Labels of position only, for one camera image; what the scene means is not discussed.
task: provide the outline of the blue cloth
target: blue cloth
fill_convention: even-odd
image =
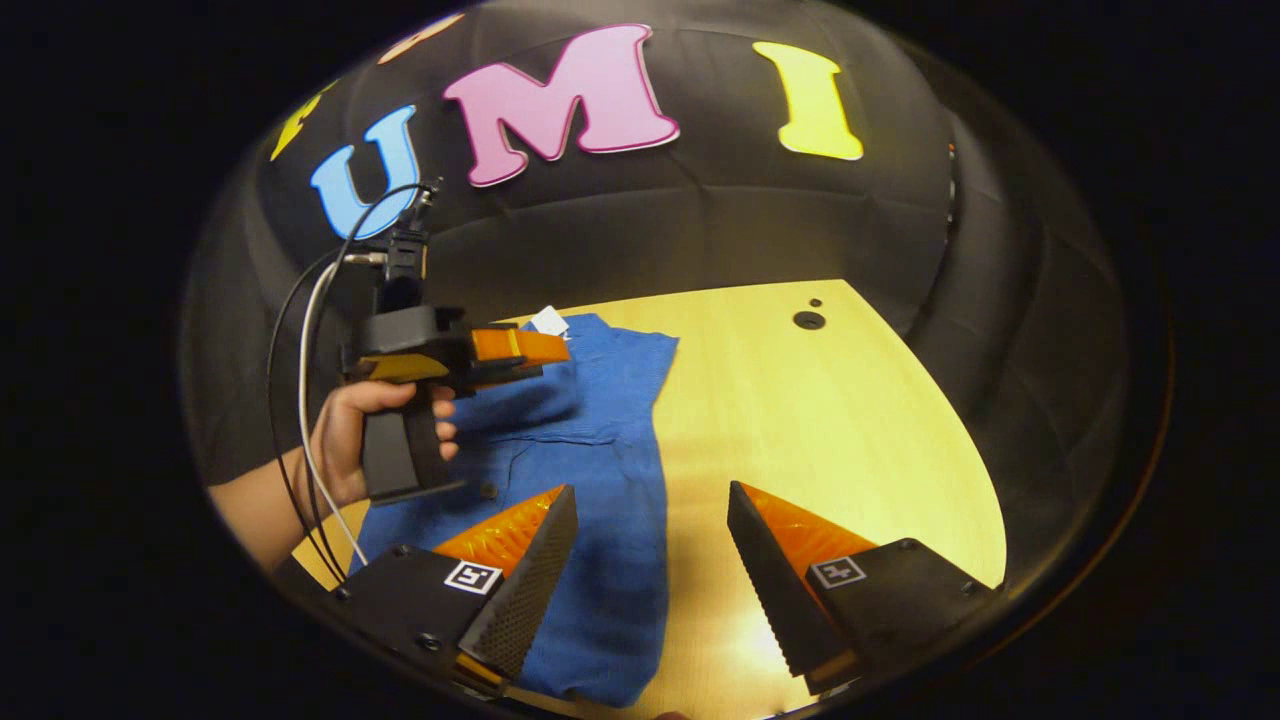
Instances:
[[[462,451],[451,466],[467,488],[374,507],[360,541],[370,556],[397,543],[430,550],[572,484],[577,541],[516,684],[627,707],[658,670],[667,623],[667,489],[652,411],[677,341],[596,315],[566,320],[570,361],[457,402]],[[481,497],[484,483],[497,498]]]

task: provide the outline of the cable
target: cable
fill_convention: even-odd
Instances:
[[[340,568],[337,568],[338,566],[337,559],[334,559],[333,564],[330,565],[329,559],[325,557],[323,552],[320,552],[320,546],[316,543],[315,536],[312,536],[310,529],[307,528],[307,520],[302,515],[302,507],[298,505],[298,498],[297,496],[293,495],[293,486],[289,484],[289,473],[284,468],[284,452],[280,450],[280,438],[279,434],[275,432],[275,407],[271,400],[271,377],[275,373],[275,346],[279,345],[280,328],[284,325],[284,316],[288,314],[289,305],[293,304],[293,297],[298,293],[298,290],[302,287],[302,283],[306,282],[307,277],[311,273],[314,273],[316,268],[319,268],[321,264],[324,264],[332,256],[335,255],[337,251],[325,252],[324,255],[317,258],[314,263],[311,263],[311,265],[307,266],[307,269],[302,270],[302,274],[298,275],[298,279],[293,283],[293,287],[289,288],[289,295],[285,296],[284,304],[280,306],[280,311],[276,313],[275,315],[275,327],[271,329],[271,343],[266,348],[266,424],[271,432],[271,447],[273,450],[275,450],[275,461],[280,468],[280,479],[284,482],[284,492],[288,493],[289,496],[289,505],[293,506],[293,511],[298,516],[298,524],[302,525],[302,532],[306,533],[307,539],[311,541],[311,547],[315,548],[316,555],[320,557],[320,561],[324,562],[325,569],[329,570],[329,574],[333,575],[335,580],[342,583],[346,579],[346,574],[342,573]],[[312,509],[312,514],[314,514],[312,516],[315,518],[320,516],[316,509]],[[329,548],[328,544],[329,544],[328,538],[325,538],[325,548],[329,550],[329,555],[333,556],[333,550]]]
[[[316,301],[320,296],[325,293],[329,288],[329,283],[333,281],[333,275],[337,274],[338,268],[342,266],[340,261],[334,261],[332,265],[325,268],[324,273],[320,274],[320,279],[316,282],[315,288],[311,290],[311,300],[307,302],[307,313],[302,319],[302,348],[298,354],[298,427],[302,429],[302,454],[307,459],[307,466],[311,469],[312,488],[320,486],[320,492],[324,493],[325,502],[329,503],[329,510],[333,511],[334,518],[337,518],[338,524],[342,525],[342,532],[347,534],[347,539],[351,541],[351,547],[356,551],[356,556],[364,565],[369,565],[369,559],[365,557],[365,551],[360,548],[360,543],[356,542],[356,536],[352,534],[351,528],[347,525],[347,519],[342,516],[338,509],[338,503],[334,502],[333,496],[329,495],[329,487],[325,486],[324,478],[320,477],[320,469],[316,466],[315,456],[311,454],[311,438],[307,430],[307,360],[311,350],[311,322],[315,318]]]
[[[356,222],[355,227],[351,229],[351,234],[347,236],[347,238],[342,243],[342,247],[338,250],[338,258],[340,258],[344,261],[348,260],[347,251],[349,250],[351,243],[355,242],[356,236],[360,233],[360,228],[364,227],[365,222],[369,219],[369,215],[371,215],[372,211],[375,209],[378,209],[379,205],[381,205],[383,202],[387,201],[387,199],[389,199],[389,197],[392,197],[394,195],[398,195],[398,193],[404,192],[407,190],[415,190],[415,188],[416,190],[426,191],[428,192],[428,199],[430,199],[431,193],[434,193],[434,191],[435,191],[433,187],[422,184],[422,183],[407,183],[407,184],[402,184],[402,186],[398,186],[398,187],[393,187],[393,188],[388,190],[387,192],[384,192],[381,197],[379,197],[374,204],[371,204],[369,208],[366,208],[365,211],[364,211],[364,214],[361,214],[360,219]],[[342,265],[343,265],[343,263],[340,263],[340,261],[339,263],[334,263],[332,265],[332,273],[329,273],[326,270],[326,274],[329,274],[326,282],[323,282],[323,283],[317,282],[316,287],[312,291],[312,299],[311,299],[312,302],[310,304],[312,307],[308,307],[307,318],[303,319],[303,327],[302,327],[302,352],[300,355],[300,365],[301,366],[298,368],[298,372],[300,372],[300,389],[302,387],[305,387],[305,384],[306,384],[305,377],[302,377],[302,375],[305,375],[306,368],[310,366],[312,355],[315,354],[315,347],[311,343],[311,340],[312,340],[311,334],[314,333],[314,331],[312,331],[312,325],[307,322],[307,319],[312,315],[312,310],[314,310],[314,313],[315,313],[315,325],[320,324],[320,315],[324,313],[324,309],[325,309],[325,299],[326,299],[326,296],[329,293],[329,287],[333,284],[334,278],[337,278],[338,270],[342,268]],[[315,498],[315,486],[317,484],[317,482],[320,484],[321,492],[324,492],[324,495],[325,495],[325,500],[329,501],[330,507],[333,507],[334,503],[333,503],[333,498],[329,497],[328,488],[324,486],[324,482],[319,478],[319,473],[315,469],[314,459],[311,457],[311,452],[310,452],[310,433],[307,432],[307,416],[303,413],[305,407],[306,407],[306,397],[305,397],[305,395],[300,393],[298,409],[300,409],[300,415],[301,415],[300,416],[300,424],[301,424],[301,429],[302,429],[303,455],[307,457],[307,465],[308,465],[308,469],[311,470],[311,475],[308,477],[308,488],[310,488],[310,492],[311,492],[312,511],[315,512],[315,511],[317,511],[316,498]],[[360,556],[361,562],[364,562],[365,565],[369,565],[369,561],[365,557],[364,552],[361,551],[360,546],[356,544],[356,541],[355,541],[355,538],[352,537],[352,533],[351,533],[351,528],[347,527],[346,519],[337,510],[334,510],[334,515],[338,516],[338,521],[342,524],[343,530],[347,533],[347,537],[351,539],[351,546],[356,551],[356,553]],[[317,525],[317,529],[320,530],[320,539],[324,541],[325,547],[328,547],[328,538],[326,538],[326,533],[325,533],[324,525],[323,524]],[[335,565],[338,564],[337,559],[334,559],[334,564]]]

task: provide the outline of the human arm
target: human arm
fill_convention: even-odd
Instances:
[[[340,387],[325,400],[311,433],[311,452],[338,507],[369,497],[360,462],[365,415],[402,407],[413,395],[416,395],[413,383],[390,384],[366,380]],[[452,391],[434,388],[433,397],[436,418],[448,418],[453,414]],[[452,460],[458,452],[458,446],[452,442],[457,428],[442,421],[436,423],[435,429],[440,438],[440,455],[445,460]],[[293,548],[306,539],[306,533],[316,527],[317,520],[311,512],[302,448],[285,452],[283,461],[307,528],[298,524],[297,512],[284,492],[280,466],[275,460],[209,489],[210,498],[232,533],[259,566],[268,571],[278,568]],[[316,493],[319,521],[324,521],[332,511],[319,488]]]

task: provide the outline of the yellow letter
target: yellow letter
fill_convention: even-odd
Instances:
[[[338,85],[338,81],[330,82],[329,87],[333,87],[335,85]],[[293,138],[297,137],[300,132],[302,132],[302,119],[310,115],[311,110],[316,109],[316,105],[320,104],[320,96],[324,95],[329,90],[329,87],[325,87],[320,92],[316,92],[315,97],[307,100],[306,105],[298,108],[296,113],[289,115],[289,119],[284,120],[284,127],[280,128],[280,140],[275,141],[275,151],[271,152],[273,160],[275,160],[275,156],[280,154],[280,150],[284,150],[285,145],[293,142]]]
[[[863,156],[863,143],[849,132],[845,108],[836,92],[835,76],[840,65],[790,45],[756,42],[751,47],[773,60],[782,77],[782,91],[791,111],[791,122],[778,129],[783,147],[840,160]]]

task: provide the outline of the letter m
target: letter m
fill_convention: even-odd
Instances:
[[[586,152],[622,152],[676,140],[680,126],[658,109],[644,67],[640,47],[650,35],[653,29],[643,24],[582,33],[564,46],[547,85],[497,63],[447,87],[444,99],[462,106],[471,136],[471,184],[497,184],[529,167],[529,156],[512,150],[506,131],[543,159],[558,160],[579,101],[586,128],[577,146]]]

